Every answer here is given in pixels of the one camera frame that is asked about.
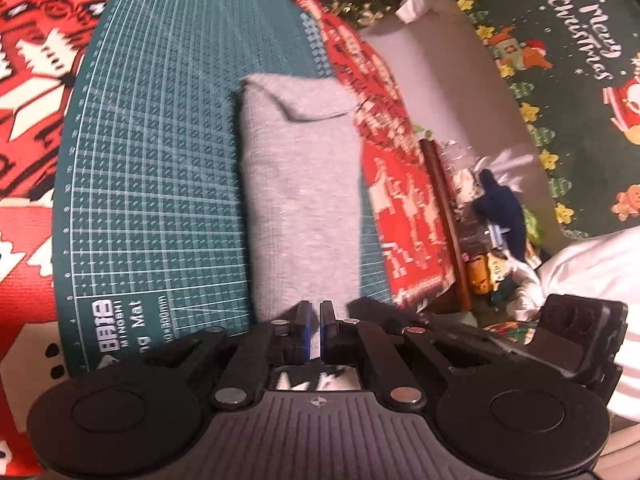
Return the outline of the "grey polo shirt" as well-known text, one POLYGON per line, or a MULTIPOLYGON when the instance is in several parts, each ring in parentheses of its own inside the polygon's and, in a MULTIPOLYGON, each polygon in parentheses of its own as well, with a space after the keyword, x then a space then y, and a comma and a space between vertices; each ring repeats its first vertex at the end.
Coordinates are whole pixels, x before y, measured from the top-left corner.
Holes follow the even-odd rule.
POLYGON ((311 304, 309 355, 320 354, 320 304, 360 295, 358 100, 337 79, 251 74, 242 81, 241 174, 256 318, 311 304))

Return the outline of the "dark blue cloth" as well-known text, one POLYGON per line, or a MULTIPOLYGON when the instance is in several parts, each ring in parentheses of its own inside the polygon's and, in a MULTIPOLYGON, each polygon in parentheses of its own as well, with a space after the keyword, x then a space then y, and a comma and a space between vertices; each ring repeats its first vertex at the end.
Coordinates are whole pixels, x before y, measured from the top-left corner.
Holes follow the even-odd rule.
POLYGON ((499 184, 489 169, 483 169, 478 178, 484 193, 472 201, 475 214, 506 230, 503 237, 509 252, 514 258, 525 261, 526 225, 518 198, 510 188, 499 184))

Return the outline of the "green cutting mat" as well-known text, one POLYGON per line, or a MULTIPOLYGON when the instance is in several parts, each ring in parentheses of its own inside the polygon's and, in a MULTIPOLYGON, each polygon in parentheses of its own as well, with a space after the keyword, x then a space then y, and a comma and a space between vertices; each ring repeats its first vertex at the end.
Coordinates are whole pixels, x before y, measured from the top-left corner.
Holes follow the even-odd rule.
POLYGON ((70 376, 203 328, 244 332, 240 81, 326 77, 294 0, 110 0, 81 63, 55 177, 52 262, 70 376))

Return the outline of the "brown wooden bench edge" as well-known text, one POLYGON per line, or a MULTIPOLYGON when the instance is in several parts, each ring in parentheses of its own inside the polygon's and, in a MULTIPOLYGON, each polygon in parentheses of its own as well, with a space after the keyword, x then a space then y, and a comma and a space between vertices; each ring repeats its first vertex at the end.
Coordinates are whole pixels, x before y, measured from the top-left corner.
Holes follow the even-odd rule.
POLYGON ((426 171, 431 178, 439 218, 442 219, 442 228, 446 237, 451 265, 454 269, 454 284, 431 302, 427 309, 439 314, 468 312, 472 310, 473 297, 458 239, 458 218, 454 211, 454 196, 450 191, 445 167, 439 157, 437 143, 434 140, 422 139, 420 148, 426 171))

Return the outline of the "green Merry Christmas rug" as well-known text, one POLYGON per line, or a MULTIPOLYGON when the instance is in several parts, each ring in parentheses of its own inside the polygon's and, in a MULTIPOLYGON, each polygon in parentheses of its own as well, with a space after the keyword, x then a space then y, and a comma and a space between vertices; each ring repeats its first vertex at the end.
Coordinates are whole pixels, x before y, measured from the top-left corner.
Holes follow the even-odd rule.
POLYGON ((563 234, 638 226, 638 3, 454 2, 518 102, 563 234))

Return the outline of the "gold tinsel decoration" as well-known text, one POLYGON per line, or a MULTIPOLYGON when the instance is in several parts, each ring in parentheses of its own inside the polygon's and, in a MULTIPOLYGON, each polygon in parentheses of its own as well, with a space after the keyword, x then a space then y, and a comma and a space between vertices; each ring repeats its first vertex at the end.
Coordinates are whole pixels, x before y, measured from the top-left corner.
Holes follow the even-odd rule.
POLYGON ((365 28, 395 13, 402 0, 331 0, 329 11, 356 28, 365 28))

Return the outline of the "red patterned Christmas tablecloth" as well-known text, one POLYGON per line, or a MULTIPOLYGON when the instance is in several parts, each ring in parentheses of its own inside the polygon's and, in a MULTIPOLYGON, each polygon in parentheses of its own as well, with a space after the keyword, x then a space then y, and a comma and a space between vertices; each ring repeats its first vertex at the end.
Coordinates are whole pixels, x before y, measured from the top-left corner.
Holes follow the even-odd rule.
MULTIPOLYGON (((110 0, 1 0, 1 472, 32 477, 32 404, 68 374, 52 228, 64 122, 110 0)), ((320 0, 331 73, 355 93, 360 135, 360 295, 401 307, 454 279, 418 137, 386 62, 320 0)))

